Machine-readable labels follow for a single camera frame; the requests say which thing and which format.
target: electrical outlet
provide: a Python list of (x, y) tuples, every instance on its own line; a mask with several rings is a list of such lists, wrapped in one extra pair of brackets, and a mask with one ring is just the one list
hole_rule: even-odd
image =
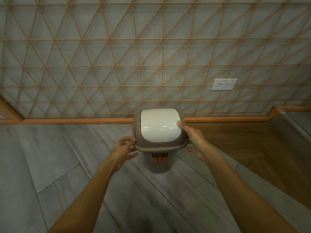
[(212, 86), (212, 91), (216, 90), (232, 90), (235, 83), (236, 83), (236, 78), (231, 78), (231, 79), (215, 79), (213, 86)]

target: trash bin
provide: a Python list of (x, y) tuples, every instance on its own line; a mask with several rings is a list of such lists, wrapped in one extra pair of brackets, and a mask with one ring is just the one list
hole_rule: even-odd
[(177, 121), (183, 116), (176, 109), (142, 110), (135, 114), (133, 137), (145, 166), (152, 172), (167, 172), (176, 160), (176, 152), (188, 143), (188, 136)]

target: person's left hand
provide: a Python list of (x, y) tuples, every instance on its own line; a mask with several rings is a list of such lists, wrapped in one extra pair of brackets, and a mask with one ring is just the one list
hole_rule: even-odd
[(113, 161), (115, 161), (116, 164), (115, 172), (120, 170), (125, 161), (138, 156), (138, 153), (128, 155), (129, 153), (132, 153), (137, 150), (135, 148), (131, 148), (131, 146), (134, 145), (135, 142), (136, 142), (135, 138), (128, 136), (122, 137), (115, 143), (110, 154), (108, 155), (108, 158), (111, 158)]

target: person's left arm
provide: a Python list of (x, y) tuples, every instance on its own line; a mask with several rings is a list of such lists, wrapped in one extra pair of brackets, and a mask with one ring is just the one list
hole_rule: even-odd
[(125, 161), (138, 155), (137, 153), (128, 155), (136, 150), (130, 148), (134, 143), (135, 139), (132, 137), (122, 137), (115, 143), (86, 187), (52, 225), (48, 233), (93, 232), (111, 176)]

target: hand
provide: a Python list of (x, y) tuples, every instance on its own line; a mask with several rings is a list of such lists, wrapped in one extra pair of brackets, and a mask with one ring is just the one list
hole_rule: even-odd
[(134, 145), (135, 142), (136, 142), (135, 138), (128, 136), (122, 137), (115, 143), (114, 147), (112, 148), (110, 154), (107, 157), (115, 162), (116, 164), (115, 172), (120, 170), (125, 161), (138, 156), (138, 153), (128, 155), (129, 153), (132, 153), (137, 150), (135, 148), (131, 148), (131, 146)]
[(190, 127), (182, 121), (178, 121), (177, 125), (188, 134), (190, 138), (188, 143), (193, 144), (192, 147), (185, 147), (182, 150), (193, 152), (195, 156), (202, 161), (204, 161), (203, 154), (206, 151), (216, 151), (211, 144), (205, 140), (200, 130)]

